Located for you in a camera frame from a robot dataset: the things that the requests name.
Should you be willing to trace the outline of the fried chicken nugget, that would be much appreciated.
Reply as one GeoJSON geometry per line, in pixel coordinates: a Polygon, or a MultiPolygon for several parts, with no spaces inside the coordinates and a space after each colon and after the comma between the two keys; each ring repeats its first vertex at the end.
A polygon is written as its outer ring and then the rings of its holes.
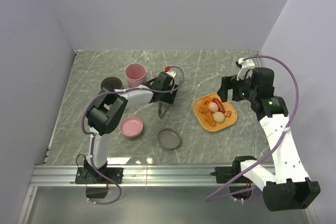
{"type": "Polygon", "coordinates": [[[204,120],[212,127],[216,126],[216,122],[213,118],[213,115],[209,112],[203,115],[204,120]]]}

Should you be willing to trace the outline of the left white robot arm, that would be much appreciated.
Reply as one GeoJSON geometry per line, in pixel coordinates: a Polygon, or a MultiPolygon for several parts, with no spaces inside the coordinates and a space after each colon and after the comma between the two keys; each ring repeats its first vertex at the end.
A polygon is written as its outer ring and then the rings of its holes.
{"type": "Polygon", "coordinates": [[[178,89],[184,82],[185,75],[181,70],[179,83],[175,82],[176,72],[169,70],[137,87],[128,89],[112,89],[104,87],[87,105],[81,128],[84,134],[90,136],[89,152],[78,168],[77,175],[87,179],[88,183],[100,184],[117,181],[108,177],[107,168],[107,137],[119,125],[127,108],[153,102],[173,104],[178,89]]]}

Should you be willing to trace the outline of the orange fried piece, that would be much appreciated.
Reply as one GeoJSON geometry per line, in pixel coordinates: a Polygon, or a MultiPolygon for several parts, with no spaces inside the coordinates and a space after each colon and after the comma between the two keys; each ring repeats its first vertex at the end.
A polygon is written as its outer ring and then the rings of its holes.
{"type": "Polygon", "coordinates": [[[201,114],[208,114],[208,113],[210,113],[208,105],[207,104],[201,104],[198,107],[198,112],[201,113],[201,114]]]}

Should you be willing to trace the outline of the aluminium mounting rail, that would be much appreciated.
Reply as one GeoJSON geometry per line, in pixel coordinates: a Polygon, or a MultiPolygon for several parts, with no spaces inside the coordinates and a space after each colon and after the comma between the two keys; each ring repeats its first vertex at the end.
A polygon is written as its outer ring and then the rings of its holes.
{"type": "Polygon", "coordinates": [[[269,211],[261,197],[209,202],[215,164],[125,165],[122,197],[96,206],[75,184],[75,166],[36,166],[18,223],[318,223],[313,207],[269,211]]]}

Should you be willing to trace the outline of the white steamed bun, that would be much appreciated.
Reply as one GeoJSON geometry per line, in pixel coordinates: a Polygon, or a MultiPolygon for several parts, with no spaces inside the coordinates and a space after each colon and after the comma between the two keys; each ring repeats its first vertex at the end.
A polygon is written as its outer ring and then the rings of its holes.
{"type": "Polygon", "coordinates": [[[213,119],[215,123],[223,123],[225,121],[225,114],[217,111],[213,113],[213,119]]]}

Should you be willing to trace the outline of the metal tongs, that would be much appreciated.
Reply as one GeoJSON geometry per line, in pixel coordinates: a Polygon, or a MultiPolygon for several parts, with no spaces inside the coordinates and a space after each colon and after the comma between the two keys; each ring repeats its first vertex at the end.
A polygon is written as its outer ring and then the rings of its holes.
{"type": "Polygon", "coordinates": [[[158,117],[161,119],[165,116],[166,112],[169,110],[170,104],[159,101],[158,102],[158,117]]]}

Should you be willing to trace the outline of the red sausage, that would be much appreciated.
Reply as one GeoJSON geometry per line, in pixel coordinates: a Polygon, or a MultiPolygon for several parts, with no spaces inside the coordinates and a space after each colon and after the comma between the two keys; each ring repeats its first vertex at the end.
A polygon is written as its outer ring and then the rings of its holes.
{"type": "Polygon", "coordinates": [[[218,112],[225,113],[224,106],[218,98],[213,98],[212,101],[217,104],[218,112]]]}

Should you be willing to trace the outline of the grey cylindrical container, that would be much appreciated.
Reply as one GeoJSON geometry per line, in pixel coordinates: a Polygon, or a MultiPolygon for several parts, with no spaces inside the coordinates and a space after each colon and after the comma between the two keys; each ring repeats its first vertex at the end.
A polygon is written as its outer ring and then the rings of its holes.
{"type": "Polygon", "coordinates": [[[117,77],[107,77],[103,79],[103,81],[100,84],[100,87],[107,88],[109,90],[124,89],[122,81],[117,77]]]}

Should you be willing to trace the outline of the pink cylindrical container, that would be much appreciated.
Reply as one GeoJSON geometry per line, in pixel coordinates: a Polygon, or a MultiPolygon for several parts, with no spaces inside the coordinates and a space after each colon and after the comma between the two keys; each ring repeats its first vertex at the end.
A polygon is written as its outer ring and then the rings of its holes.
{"type": "Polygon", "coordinates": [[[147,70],[145,66],[140,63],[132,63],[126,67],[125,77],[128,87],[134,88],[147,82],[147,70]]]}

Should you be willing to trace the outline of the grey round lid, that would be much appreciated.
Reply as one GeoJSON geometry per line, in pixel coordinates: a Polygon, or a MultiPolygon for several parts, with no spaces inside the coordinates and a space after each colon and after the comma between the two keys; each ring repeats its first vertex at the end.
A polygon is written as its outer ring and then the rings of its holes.
{"type": "Polygon", "coordinates": [[[166,128],[162,129],[157,134],[158,143],[167,150],[174,150],[179,147],[181,137],[177,131],[166,128]]]}

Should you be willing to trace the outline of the woven bamboo tray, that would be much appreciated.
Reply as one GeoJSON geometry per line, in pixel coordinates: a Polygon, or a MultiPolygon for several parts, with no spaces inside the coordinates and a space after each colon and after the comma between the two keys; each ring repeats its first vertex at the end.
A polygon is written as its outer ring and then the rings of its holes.
{"type": "Polygon", "coordinates": [[[222,102],[217,93],[211,93],[193,103],[193,111],[208,132],[219,132],[234,125],[238,115],[230,102],[222,102]]]}

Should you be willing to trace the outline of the pink egg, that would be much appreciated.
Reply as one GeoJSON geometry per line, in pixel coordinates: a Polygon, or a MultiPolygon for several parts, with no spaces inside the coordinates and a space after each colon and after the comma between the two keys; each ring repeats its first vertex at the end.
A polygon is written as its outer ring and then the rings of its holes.
{"type": "Polygon", "coordinates": [[[212,112],[218,112],[218,105],[215,102],[211,102],[210,104],[208,104],[208,109],[212,112]]]}

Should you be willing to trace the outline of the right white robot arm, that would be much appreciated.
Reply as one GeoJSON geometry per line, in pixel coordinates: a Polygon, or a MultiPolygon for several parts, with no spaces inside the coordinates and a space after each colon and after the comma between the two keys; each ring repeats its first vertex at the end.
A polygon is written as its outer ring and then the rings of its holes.
{"type": "Polygon", "coordinates": [[[256,113],[270,153],[260,160],[252,156],[237,157],[232,165],[232,178],[210,194],[206,201],[220,198],[219,192],[235,181],[249,179],[258,187],[270,211],[306,209],[320,194],[317,181],[312,181],[298,155],[290,123],[294,113],[289,113],[282,97],[274,95],[274,72],[257,67],[251,76],[238,74],[222,77],[217,94],[227,101],[232,90],[232,100],[247,100],[256,113]]]}

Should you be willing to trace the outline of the pink round lid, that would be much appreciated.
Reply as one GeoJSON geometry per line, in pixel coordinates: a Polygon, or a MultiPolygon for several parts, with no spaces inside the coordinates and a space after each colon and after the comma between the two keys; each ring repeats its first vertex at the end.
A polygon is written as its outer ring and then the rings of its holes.
{"type": "Polygon", "coordinates": [[[124,119],[120,124],[120,132],[125,137],[134,138],[139,136],[143,130],[143,122],[136,117],[124,119]]]}

